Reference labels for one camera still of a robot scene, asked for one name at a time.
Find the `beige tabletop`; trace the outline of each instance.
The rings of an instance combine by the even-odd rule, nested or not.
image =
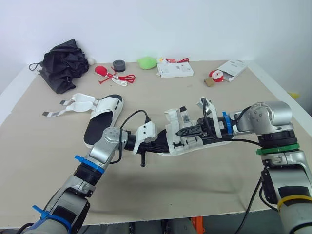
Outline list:
[[[96,98],[120,94],[124,108],[117,126],[135,110],[144,109],[160,131],[167,124],[163,112],[168,109],[186,106],[192,119],[202,117],[195,104],[201,96],[213,101],[219,115],[258,101],[276,100],[248,69],[231,83],[207,87],[203,82],[207,73],[222,63],[191,62],[193,77],[166,79],[156,76],[156,68],[144,71],[129,63],[123,74],[135,74],[136,81],[127,87],[110,80],[99,85],[101,77],[94,73],[94,65],[74,80],[76,89],[62,95],[36,77],[0,127],[0,227],[37,221],[39,213],[32,205],[43,208],[79,165],[74,156],[88,152],[82,139],[89,112],[54,118],[46,118],[42,112],[61,110],[59,102],[75,93]],[[124,129],[135,131],[143,122],[144,115],[138,114]],[[295,119],[293,125],[311,167],[311,138]],[[257,140],[255,135],[242,138]],[[122,161],[111,165],[97,183],[84,224],[242,212],[262,170],[256,149],[255,145],[233,142],[181,156],[147,153],[145,168],[140,167],[140,155],[124,151]],[[257,197],[252,210],[261,209],[266,206]]]

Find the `white box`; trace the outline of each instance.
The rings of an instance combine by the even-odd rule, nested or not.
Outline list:
[[[226,81],[233,81],[239,74],[241,74],[245,69],[247,65],[239,60],[229,60],[220,67],[218,67],[217,70],[223,72],[223,77]]]
[[[191,77],[194,71],[188,62],[158,63],[157,68],[161,78]]]

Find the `green sponge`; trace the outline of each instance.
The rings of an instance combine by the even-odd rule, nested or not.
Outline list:
[[[149,56],[139,58],[137,62],[143,70],[152,69],[153,67],[156,67],[157,65],[156,58],[149,57]]]

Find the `blue cable tie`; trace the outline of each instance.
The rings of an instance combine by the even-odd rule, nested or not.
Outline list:
[[[38,207],[36,205],[33,205],[33,208],[36,211],[38,211],[39,213],[41,213],[40,220],[53,219],[55,221],[58,221],[58,222],[64,224],[65,227],[67,228],[69,234],[72,232],[72,226],[66,219],[64,219],[64,218],[62,218],[60,216],[54,215],[54,214],[49,214],[48,211],[44,211],[43,209],[41,209],[40,207]]]
[[[103,168],[101,168],[100,166],[96,165],[95,163],[93,163],[93,162],[91,162],[91,161],[85,159],[84,157],[80,157],[80,156],[76,155],[76,156],[75,156],[75,159],[77,159],[79,162],[82,162],[82,163],[84,163],[84,164],[87,164],[88,166],[90,166],[90,167],[92,167],[92,168],[98,170],[98,171],[101,172],[101,173],[104,173],[104,171],[105,171]]]
[[[225,111],[223,111],[222,114],[223,114],[223,117],[225,118],[226,126],[227,126],[227,128],[228,128],[228,133],[229,133],[229,134],[232,134],[232,133],[233,133],[233,130],[232,130],[232,125],[231,125],[230,117],[229,117],[229,115],[226,114]]]

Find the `red tag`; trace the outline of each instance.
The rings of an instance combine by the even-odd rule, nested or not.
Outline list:
[[[166,58],[166,61],[168,63],[176,63],[176,60],[174,58]]]

